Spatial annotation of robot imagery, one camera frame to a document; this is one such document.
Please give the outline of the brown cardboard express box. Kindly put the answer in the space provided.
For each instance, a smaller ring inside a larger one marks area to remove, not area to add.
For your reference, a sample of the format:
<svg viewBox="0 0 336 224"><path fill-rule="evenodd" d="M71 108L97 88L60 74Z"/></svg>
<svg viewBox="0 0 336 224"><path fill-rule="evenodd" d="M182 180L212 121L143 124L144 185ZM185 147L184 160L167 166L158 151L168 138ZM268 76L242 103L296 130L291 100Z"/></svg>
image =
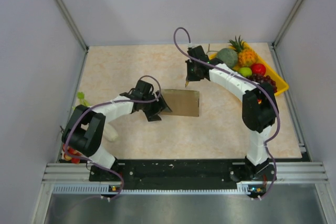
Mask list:
<svg viewBox="0 0 336 224"><path fill-rule="evenodd" d="M163 89L162 97L171 109L171 112L162 111L160 115L199 117L199 91Z"/></svg>

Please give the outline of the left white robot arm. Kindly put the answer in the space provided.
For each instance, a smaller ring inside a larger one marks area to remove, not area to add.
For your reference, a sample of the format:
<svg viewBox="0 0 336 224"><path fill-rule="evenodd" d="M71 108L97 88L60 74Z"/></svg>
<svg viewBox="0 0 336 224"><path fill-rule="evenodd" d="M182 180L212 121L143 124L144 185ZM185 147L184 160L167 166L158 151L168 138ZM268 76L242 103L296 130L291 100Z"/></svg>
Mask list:
<svg viewBox="0 0 336 224"><path fill-rule="evenodd" d="M111 101L91 107L76 106L61 140L84 155L85 160L100 167L103 177L114 180L119 174L119 168L117 158L102 146L104 127L121 116L138 111L142 111L149 122L160 121L161 112L172 112L161 89L154 91L151 83L140 78L134 88Z"/></svg>

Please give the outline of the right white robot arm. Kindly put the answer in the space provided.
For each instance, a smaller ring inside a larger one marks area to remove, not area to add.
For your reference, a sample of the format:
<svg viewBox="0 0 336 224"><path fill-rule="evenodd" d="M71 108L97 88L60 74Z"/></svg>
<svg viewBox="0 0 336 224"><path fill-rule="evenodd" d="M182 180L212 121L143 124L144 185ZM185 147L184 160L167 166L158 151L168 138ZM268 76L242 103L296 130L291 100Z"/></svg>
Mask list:
<svg viewBox="0 0 336 224"><path fill-rule="evenodd" d="M270 131L279 116L272 86L242 77L218 58L209 59L202 46L188 44L187 56L186 85L207 79L224 87L242 102L242 119L250 131L245 174L252 180L258 179L269 164L270 155L265 145L274 138Z"/></svg>

